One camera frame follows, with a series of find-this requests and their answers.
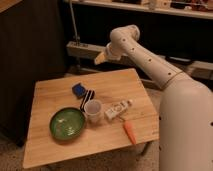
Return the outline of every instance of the wooden tabletop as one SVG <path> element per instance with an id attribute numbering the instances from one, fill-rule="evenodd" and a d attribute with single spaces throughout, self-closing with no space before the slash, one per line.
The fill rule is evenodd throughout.
<path id="1" fill-rule="evenodd" d="M 0 13 L 21 1 L 22 0 L 0 0 Z"/>
<path id="2" fill-rule="evenodd" d="M 82 99 L 77 99 L 71 90 L 77 83 L 94 90 L 95 99 L 102 101 L 101 121 L 97 126 L 87 122 L 81 135 L 73 141 L 56 142 L 49 131 L 50 119 L 64 107 L 80 107 Z M 23 167 L 130 146 L 122 121 L 116 118 L 108 122 L 103 117 L 104 111 L 113 103 L 128 99 L 132 99 L 133 104 L 122 117 L 131 121 L 137 144 L 158 139 L 158 114 L 134 69 L 37 82 Z"/>

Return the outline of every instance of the blue object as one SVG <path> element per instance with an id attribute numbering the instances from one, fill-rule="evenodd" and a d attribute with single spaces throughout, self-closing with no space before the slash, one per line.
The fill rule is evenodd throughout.
<path id="1" fill-rule="evenodd" d="M 73 93 L 77 96 L 77 98 L 82 98 L 86 94 L 86 89 L 78 83 L 72 87 Z"/>

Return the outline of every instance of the paper cup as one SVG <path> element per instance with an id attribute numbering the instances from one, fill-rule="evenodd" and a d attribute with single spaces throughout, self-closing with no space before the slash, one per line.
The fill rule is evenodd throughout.
<path id="1" fill-rule="evenodd" d="M 87 101 L 84 111 L 91 123 L 97 123 L 101 118 L 101 101 L 96 99 Z"/>

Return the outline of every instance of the carrot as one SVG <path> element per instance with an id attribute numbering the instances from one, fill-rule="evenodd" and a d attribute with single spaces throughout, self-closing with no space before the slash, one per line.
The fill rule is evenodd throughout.
<path id="1" fill-rule="evenodd" d="M 124 127 L 124 130 L 125 130 L 126 134 L 129 137 L 130 141 L 132 142 L 132 144 L 135 145 L 136 144 L 136 140 L 135 140 L 135 136 L 134 136 L 134 133 L 133 133 L 133 130 L 132 130 L 131 122 L 124 121 L 123 127 Z"/>

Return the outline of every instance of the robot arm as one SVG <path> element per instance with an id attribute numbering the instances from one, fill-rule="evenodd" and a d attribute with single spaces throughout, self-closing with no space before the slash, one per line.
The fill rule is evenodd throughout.
<path id="1" fill-rule="evenodd" d="M 160 171 L 213 170 L 213 95 L 202 83 L 140 46 L 135 25 L 112 30 L 95 64 L 132 59 L 160 88 Z"/>
<path id="2" fill-rule="evenodd" d="M 139 36 L 140 31 L 135 25 L 112 30 L 111 42 L 106 46 L 105 52 L 95 59 L 95 64 L 107 60 L 120 60 L 125 53 L 162 89 L 179 74 L 182 78 L 190 79 L 182 70 L 139 45 L 136 42 Z"/>

